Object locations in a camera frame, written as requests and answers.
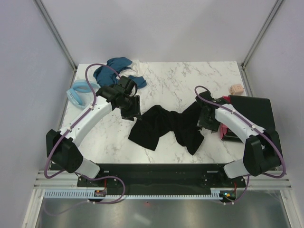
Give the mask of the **blue t shirt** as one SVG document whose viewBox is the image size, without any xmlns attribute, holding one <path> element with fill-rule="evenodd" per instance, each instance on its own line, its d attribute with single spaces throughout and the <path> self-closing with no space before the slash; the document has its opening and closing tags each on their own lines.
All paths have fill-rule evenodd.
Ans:
<svg viewBox="0 0 304 228">
<path fill-rule="evenodd" d="M 107 61 L 106 65 L 109 66 L 100 66 L 98 69 L 95 70 L 93 73 L 93 77 L 96 79 L 97 83 L 102 86 L 110 86 L 112 84 L 117 84 L 119 77 L 116 73 L 119 74 L 126 69 L 133 61 L 126 58 L 126 57 L 115 57 L 111 58 Z M 132 79 L 138 86 L 138 89 L 144 88 L 147 86 L 147 82 L 143 76 L 135 77 L 135 76 L 128 76 Z"/>
</svg>

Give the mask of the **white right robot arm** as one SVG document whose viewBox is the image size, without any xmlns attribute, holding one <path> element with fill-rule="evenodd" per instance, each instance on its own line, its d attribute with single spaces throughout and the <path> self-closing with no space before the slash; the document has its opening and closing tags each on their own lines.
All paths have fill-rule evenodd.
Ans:
<svg viewBox="0 0 304 228">
<path fill-rule="evenodd" d="M 198 124 L 218 130 L 220 124 L 230 129 L 244 144 L 243 157 L 223 166 L 218 183 L 230 186 L 236 177 L 261 174 L 280 179 L 286 174 L 279 135 L 276 131 L 270 100 L 224 103 L 202 102 Z"/>
</svg>

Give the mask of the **black t shirt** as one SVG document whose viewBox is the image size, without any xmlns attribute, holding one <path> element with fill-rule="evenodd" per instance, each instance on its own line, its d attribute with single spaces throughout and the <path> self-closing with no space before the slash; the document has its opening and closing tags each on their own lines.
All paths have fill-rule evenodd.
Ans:
<svg viewBox="0 0 304 228">
<path fill-rule="evenodd" d="M 159 139 L 168 132 L 173 132 L 177 143 L 194 155 L 204 140 L 197 126 L 200 112 L 201 108 L 197 102 L 192 103 L 182 113 L 154 105 L 142 115 L 141 120 L 136 121 L 128 139 L 155 151 Z"/>
</svg>

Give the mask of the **black and pink drawer box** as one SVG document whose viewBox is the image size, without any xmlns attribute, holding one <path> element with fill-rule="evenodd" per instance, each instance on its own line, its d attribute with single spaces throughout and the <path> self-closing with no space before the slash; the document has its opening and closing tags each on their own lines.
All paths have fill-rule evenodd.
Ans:
<svg viewBox="0 0 304 228">
<path fill-rule="evenodd" d="M 230 95 L 230 103 L 215 111 L 218 122 L 227 126 L 243 143 L 249 136 L 276 129 L 271 102 L 266 98 Z"/>
</svg>

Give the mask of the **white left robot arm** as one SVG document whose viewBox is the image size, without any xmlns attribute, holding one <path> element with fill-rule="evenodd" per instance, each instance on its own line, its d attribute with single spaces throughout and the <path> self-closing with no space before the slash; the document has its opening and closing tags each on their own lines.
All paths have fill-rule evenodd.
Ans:
<svg viewBox="0 0 304 228">
<path fill-rule="evenodd" d="M 99 165 L 82 155 L 79 150 L 81 142 L 99 121 L 116 108 L 121 110 L 122 119 L 134 121 L 141 118 L 139 95 L 130 96 L 126 89 L 118 85 L 104 86 L 93 95 L 92 103 L 76 119 L 58 131 L 48 131 L 46 178 L 50 178 L 47 169 L 54 162 L 63 171 L 84 176 L 94 187 L 101 186 L 104 175 Z"/>
</svg>

